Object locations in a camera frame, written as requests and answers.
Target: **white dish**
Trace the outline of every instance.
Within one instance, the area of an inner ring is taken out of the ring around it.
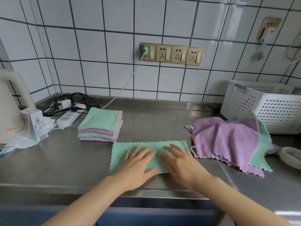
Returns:
[[[287,165],[301,170],[301,150],[293,147],[284,147],[279,152],[279,157]]]

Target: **left hand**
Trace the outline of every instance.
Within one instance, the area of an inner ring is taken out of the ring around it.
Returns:
[[[124,192],[134,190],[142,186],[148,179],[158,174],[158,169],[153,168],[145,172],[146,166],[149,161],[154,157],[156,152],[151,152],[150,146],[142,151],[138,145],[135,151],[130,155],[130,150],[127,151],[122,164],[117,172],[112,175],[118,182]]]

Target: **wall socket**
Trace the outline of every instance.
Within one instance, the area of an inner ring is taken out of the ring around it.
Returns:
[[[203,48],[188,48],[186,65],[201,65]]]
[[[148,57],[144,56],[142,58],[142,55],[143,55],[143,45],[145,45],[145,44],[149,44],[150,45],[150,55]],[[140,43],[140,59],[141,58],[144,61],[155,61],[156,60],[156,44]]]
[[[275,18],[275,17],[264,18],[263,22],[260,26],[259,32],[257,34],[257,39],[260,39],[262,37],[262,34],[263,34],[265,28],[268,28],[268,27],[278,28],[280,23],[281,23],[281,18]]]
[[[172,45],[157,44],[156,62],[170,62]]]
[[[186,62],[187,57],[187,46],[172,46],[172,53],[171,53],[171,63],[181,63],[184,64]]]

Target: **perforated basket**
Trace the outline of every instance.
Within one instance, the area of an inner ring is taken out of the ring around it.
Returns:
[[[301,132],[301,95],[299,88],[278,84],[228,81],[220,113],[227,119],[253,111],[270,134]]]

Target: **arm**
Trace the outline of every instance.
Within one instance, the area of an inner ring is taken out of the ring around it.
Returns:
[[[145,172],[156,152],[147,154],[150,147],[139,152],[138,146],[130,156],[124,157],[118,171],[104,178],[96,187],[77,199],[42,226],[93,226],[116,198],[128,190],[134,190],[158,173],[158,169]]]
[[[175,145],[164,147],[172,155],[161,153],[164,167],[183,186],[202,193],[240,226],[292,225],[275,213],[250,200],[214,177],[189,153]]]

